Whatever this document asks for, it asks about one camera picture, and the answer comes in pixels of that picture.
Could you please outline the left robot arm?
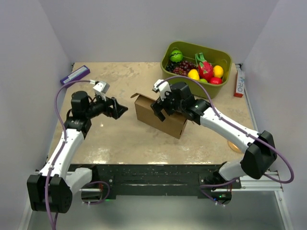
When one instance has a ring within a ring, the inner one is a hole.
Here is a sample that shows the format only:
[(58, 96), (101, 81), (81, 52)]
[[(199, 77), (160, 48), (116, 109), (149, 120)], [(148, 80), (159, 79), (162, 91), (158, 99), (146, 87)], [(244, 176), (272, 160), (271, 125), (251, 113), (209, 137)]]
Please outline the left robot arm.
[(69, 172), (71, 160), (85, 140), (92, 118), (103, 114), (118, 119), (127, 110), (114, 97), (96, 93), (91, 98), (85, 91), (72, 94), (71, 109), (67, 112), (64, 130), (54, 153), (45, 166), (27, 180), (32, 210), (67, 213), (74, 194), (85, 185), (94, 188), (99, 184), (98, 174), (88, 168)]

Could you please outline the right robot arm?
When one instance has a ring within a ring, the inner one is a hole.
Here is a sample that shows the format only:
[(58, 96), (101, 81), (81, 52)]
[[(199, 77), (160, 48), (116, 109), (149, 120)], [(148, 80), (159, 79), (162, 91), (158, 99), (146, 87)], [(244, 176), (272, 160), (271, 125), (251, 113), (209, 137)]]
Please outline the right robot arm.
[(241, 176), (260, 179), (276, 160), (276, 153), (265, 146), (266, 143), (274, 144), (269, 132), (259, 133), (246, 128), (220, 113), (208, 101), (195, 99), (185, 82), (169, 84), (167, 81), (158, 80), (153, 85), (153, 91), (160, 96), (151, 104), (151, 108), (161, 121), (165, 120), (163, 110), (168, 115), (178, 112), (187, 120), (215, 131), (244, 153), (242, 159), (223, 163), (206, 176), (205, 184), (225, 188), (231, 180)]

